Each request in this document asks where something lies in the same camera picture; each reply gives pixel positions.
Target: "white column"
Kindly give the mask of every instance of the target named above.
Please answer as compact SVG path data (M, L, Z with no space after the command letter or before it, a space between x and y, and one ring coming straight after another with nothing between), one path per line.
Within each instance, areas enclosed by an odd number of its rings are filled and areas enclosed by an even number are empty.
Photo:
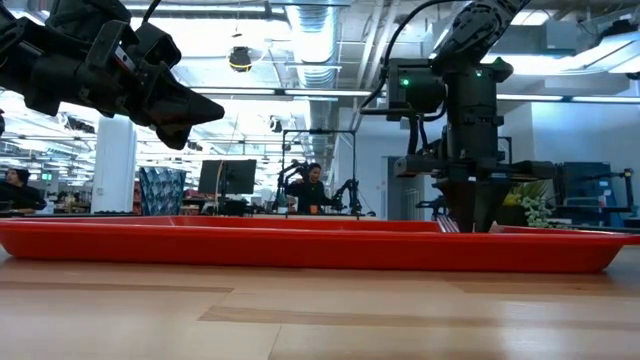
M91 213L133 209L136 144L131 120L123 116L100 118Z

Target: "wooden table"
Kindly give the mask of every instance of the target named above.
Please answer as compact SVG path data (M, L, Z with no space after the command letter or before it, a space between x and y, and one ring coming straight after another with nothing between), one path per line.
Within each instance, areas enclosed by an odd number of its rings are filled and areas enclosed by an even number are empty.
M2 360L640 359L640 250L607 274L18 261Z

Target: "cable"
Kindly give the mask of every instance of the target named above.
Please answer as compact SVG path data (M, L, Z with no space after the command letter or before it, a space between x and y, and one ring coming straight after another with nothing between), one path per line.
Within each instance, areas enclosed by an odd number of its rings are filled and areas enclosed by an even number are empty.
M367 205L367 208L369 209L369 211L373 212L373 209L371 208L371 205L369 205L369 203L367 202L367 198L365 198L364 195L362 194L362 191L360 191L360 186L358 186L358 193L362 197L362 201L364 201L364 204Z
M427 132L424 129L424 117L418 117L418 126L420 130L420 141L422 141L422 150L427 151L429 148L429 141L427 141Z
M417 146L418 146L418 116L415 115L409 118L409 147L407 148L407 155L415 155Z
M525 17L520 24L527 25L526 24L527 20L529 20L531 15L537 13L538 11L542 11L543 13L547 14L547 16L549 17L549 20L553 19L553 15L551 15L547 10L545 10L545 9L535 9L532 12L530 12L529 15L527 15L527 17Z
M236 120L233 124L233 132L231 133L231 140L229 141L229 146L227 146L227 150L225 150L224 156L226 158L229 155L229 150L231 150L231 146L233 146L233 139L236 135L236 129L238 128L238 119L240 119L240 112L236 114ZM218 166L218 175L216 177L216 190L214 193L213 200L217 204L218 203L218 185L220 184L220 176L222 176L222 167L224 166L224 158L220 161L220 166Z
M149 18L151 17L153 12L156 11L156 8L158 7L158 5L160 5L160 1L161 0L153 0L151 2L149 7L147 8L147 11L144 13L144 16L142 17L142 22L143 23L146 23L146 22L149 21Z
M418 13L420 13L422 10L424 10L424 9L430 7L430 6L439 5L439 4L446 4L446 3L451 3L451 2L458 2L458 1L466 1L466 0L431 0L431 1L427 1L427 2L422 3L421 5L419 5L415 9L413 9L413 11L411 11L409 13L409 15L407 15L407 17L405 17L402 20L402 22L400 22L400 24L398 25L398 28L396 29L396 31L391 36L391 40L389 41L389 44L387 45L387 50L385 52L384 58L382 59L382 67L380 68L380 76L379 76L380 81L378 83L378 86L376 86L375 90L373 90L369 94L369 96L367 96L367 98L364 99L364 101L360 104L360 106L359 106L359 110L360 111L362 111L362 109L366 108L373 101L373 99L378 97L378 95L380 94L380 91L382 91L382 87L384 86L386 78L387 78L387 72L388 72L388 68L389 68L389 60L391 59L391 50L393 50L393 45L396 43L396 41L398 40L398 37L402 33L402 30L404 30L404 28L409 24L409 22L411 22L411 20L413 20L413 18L416 17L416 15L418 15Z
M584 31L586 31L587 34L591 35L594 39L598 37L597 34L594 34L593 32L589 31L589 29L587 29L587 27L584 25L584 22L578 22L578 26L580 26Z

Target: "person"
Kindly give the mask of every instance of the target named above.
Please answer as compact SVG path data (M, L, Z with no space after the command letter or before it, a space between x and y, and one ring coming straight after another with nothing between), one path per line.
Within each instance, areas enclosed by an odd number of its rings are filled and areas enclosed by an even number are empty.
M40 191L27 186L30 175L28 170L23 169L9 169L5 173L4 183L0 187L0 201L10 201L11 211L33 214L47 207Z
M322 166L317 163L309 165L306 179L297 179L287 187L286 195L298 198L298 212L317 214L322 212L321 206L332 205L333 202L324 194L324 184L320 181Z

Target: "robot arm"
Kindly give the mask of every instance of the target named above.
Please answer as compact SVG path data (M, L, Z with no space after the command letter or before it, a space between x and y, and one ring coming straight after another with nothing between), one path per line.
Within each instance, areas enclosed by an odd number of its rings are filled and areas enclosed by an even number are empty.
M173 77L181 54L170 35L148 22L134 32L130 20L117 0L55 0L46 26L0 5L0 86L47 115L63 101L121 114L184 148L193 125L224 109Z
M362 205L360 205L360 201L358 200L358 181L353 179L348 179L338 190L336 190L330 200L331 209L340 212L345 208L342 203L342 196L344 195L345 190L349 191L349 208L351 209L351 213L354 215L360 213Z
M434 66L447 62L479 64L498 42L513 18L531 0L476 0L465 6L453 21L447 36L436 48Z
M276 190L276 200L273 202L273 210L277 210L279 205L279 199L281 194L285 194L285 195L293 195L293 196L297 196L297 193L300 189L301 184L289 184L289 179L291 179L292 176L296 175L296 174L300 174L302 176L303 179L306 179L308 177L308 166L309 164L305 161L303 163L299 162L298 160L293 160L291 161L291 165L287 166L286 168L282 169L279 173L278 173L278 188Z
M396 162L396 176L433 176L434 187L442 191L462 232L488 232L513 182L553 176L550 162L501 163L504 153L498 148L498 127L504 118L497 114L496 84L505 81L513 67L501 59L480 63L529 1L473 1L456 15L433 60L390 59L393 44L418 12L450 1L432 0L418 6L391 37L382 81L360 106L361 114L386 115L389 121L409 118L408 155ZM365 109L385 81L389 109ZM438 109L438 115L428 115ZM427 146L426 136L422 136L425 151L416 152L417 133L424 133L423 123L445 112L447 125L437 150Z

